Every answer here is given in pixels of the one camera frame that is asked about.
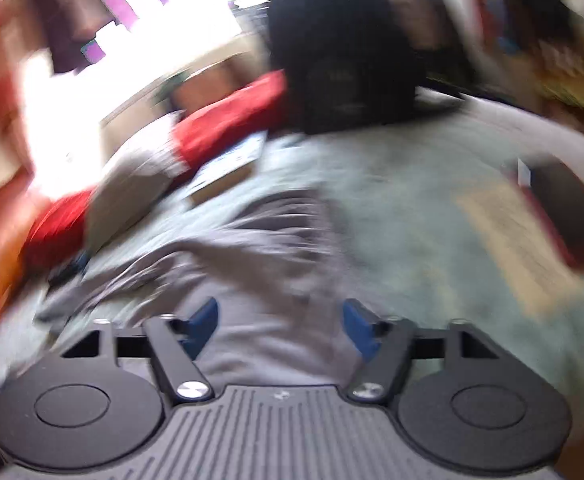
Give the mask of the grey sweatpants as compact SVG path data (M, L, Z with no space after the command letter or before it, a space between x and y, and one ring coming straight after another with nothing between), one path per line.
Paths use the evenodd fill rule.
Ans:
M171 231L163 243L93 264L36 318L66 340L97 318L123 326L190 318L214 299L218 326L196 359L214 388L342 386L361 362L342 304L359 294L330 203L294 190L255 200L221 226Z

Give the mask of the black folded umbrella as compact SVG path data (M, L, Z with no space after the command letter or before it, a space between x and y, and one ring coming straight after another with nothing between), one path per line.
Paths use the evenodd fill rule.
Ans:
M47 284L50 290L60 288L76 276L84 275L91 259L90 252L79 252L55 268L47 276Z

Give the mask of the red duvet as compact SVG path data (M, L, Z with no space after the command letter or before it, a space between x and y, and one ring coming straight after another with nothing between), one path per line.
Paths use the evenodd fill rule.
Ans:
M275 70L177 122L171 135L189 170L164 195L192 180L205 162L250 134L280 127L287 118L286 98L284 73ZM97 185L65 195L42 211L23 248L30 266L51 269L84 249L88 200Z

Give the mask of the grey-green plaid pillow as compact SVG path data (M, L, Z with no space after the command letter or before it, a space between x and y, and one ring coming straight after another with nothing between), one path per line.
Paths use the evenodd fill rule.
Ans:
M143 219L189 165L177 154L171 130L178 115L156 119L114 153L89 200L84 251L93 255Z

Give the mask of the white blue paperback book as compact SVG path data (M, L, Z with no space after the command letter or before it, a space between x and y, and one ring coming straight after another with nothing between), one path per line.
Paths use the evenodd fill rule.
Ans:
M248 178L263 154L267 137L266 130L254 132L225 153L205 162L187 188L191 205L199 206Z

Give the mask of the red smartphone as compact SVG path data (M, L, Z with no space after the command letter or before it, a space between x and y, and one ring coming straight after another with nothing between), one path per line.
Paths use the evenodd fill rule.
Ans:
M504 173L566 266L584 271L584 181L556 157L518 158L505 165Z

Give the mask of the cardboard box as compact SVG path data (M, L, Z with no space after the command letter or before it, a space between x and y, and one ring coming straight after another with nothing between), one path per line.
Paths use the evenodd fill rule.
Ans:
M193 114L216 103L254 80L254 71L246 53L237 53L198 70L177 84L170 93L177 110Z

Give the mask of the black backpack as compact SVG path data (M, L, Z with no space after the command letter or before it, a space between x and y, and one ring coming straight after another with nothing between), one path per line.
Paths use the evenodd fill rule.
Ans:
M444 0L271 0L271 61L310 134L403 122L421 88L457 98L478 73Z

